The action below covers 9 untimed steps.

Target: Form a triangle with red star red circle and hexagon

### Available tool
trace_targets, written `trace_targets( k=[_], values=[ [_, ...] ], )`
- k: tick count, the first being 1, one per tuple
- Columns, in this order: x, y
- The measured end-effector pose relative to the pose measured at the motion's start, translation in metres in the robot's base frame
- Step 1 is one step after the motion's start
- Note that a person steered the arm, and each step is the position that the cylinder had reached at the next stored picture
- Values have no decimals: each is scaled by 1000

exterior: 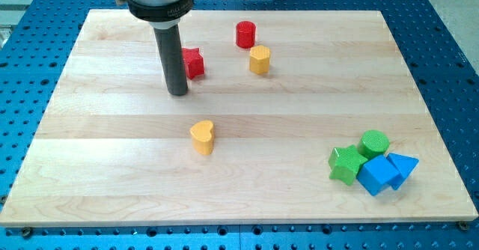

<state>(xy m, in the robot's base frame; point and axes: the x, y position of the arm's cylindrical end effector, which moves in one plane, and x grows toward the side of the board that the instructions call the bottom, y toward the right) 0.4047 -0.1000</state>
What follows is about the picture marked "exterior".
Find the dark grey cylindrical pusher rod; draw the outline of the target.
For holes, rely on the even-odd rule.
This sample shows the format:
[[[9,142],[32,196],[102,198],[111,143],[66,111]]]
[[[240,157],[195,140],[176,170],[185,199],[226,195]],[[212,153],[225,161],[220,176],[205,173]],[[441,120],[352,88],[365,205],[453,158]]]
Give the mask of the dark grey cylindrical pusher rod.
[[[188,92],[183,50],[178,25],[168,29],[154,29],[168,93],[183,96]]]

